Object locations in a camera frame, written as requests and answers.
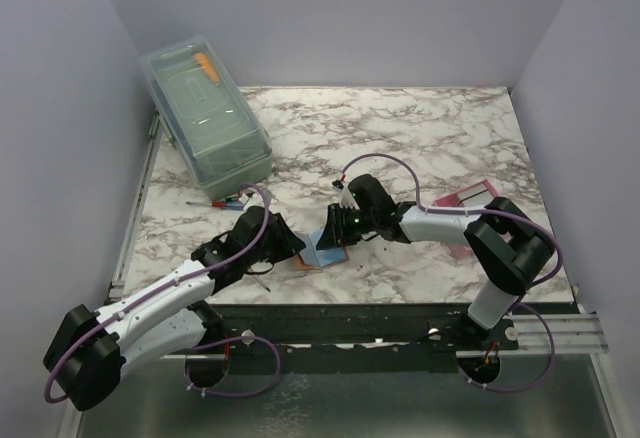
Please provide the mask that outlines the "tan leather card holder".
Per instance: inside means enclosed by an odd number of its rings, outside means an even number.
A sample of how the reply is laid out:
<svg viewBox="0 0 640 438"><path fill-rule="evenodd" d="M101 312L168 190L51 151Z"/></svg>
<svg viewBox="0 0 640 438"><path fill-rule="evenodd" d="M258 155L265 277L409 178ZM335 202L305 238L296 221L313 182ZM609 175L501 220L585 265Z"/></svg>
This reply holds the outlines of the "tan leather card holder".
<svg viewBox="0 0 640 438"><path fill-rule="evenodd" d="M295 235L305 243L305 248L293 257L294 265L298 270L321 270L349 261L349 256L344 248L316 249L322 235L320 229L309 233L296 232Z"/></svg>

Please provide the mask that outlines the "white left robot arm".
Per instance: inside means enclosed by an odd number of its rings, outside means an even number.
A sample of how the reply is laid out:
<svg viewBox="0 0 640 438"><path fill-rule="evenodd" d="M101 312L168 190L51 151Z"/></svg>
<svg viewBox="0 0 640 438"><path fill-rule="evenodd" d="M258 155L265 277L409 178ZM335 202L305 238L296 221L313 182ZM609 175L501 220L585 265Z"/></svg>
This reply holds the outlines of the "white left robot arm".
<svg viewBox="0 0 640 438"><path fill-rule="evenodd" d="M305 246L280 214L252 206L158 282L95 311L76 306L43 359L46 402L70 401L87 411L126 374L163 355L215 349L228 355L235 339L207 298L251 274L254 265L286 261Z"/></svg>

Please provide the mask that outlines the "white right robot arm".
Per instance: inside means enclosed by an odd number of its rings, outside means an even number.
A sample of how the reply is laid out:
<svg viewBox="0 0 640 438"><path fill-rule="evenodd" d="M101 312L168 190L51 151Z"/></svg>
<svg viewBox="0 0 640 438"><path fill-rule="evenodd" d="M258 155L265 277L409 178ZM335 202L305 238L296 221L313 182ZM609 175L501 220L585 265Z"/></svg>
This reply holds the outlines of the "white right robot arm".
<svg viewBox="0 0 640 438"><path fill-rule="evenodd" d="M365 174L342 188L339 203L328 206L316 249L354 246L368 234L403 244L470 248L488 278L459 328L462 342L474 350L494 341L495 326L537 284L549 260L561 255L554 236L507 198L471 208L396 202L376 178Z"/></svg>

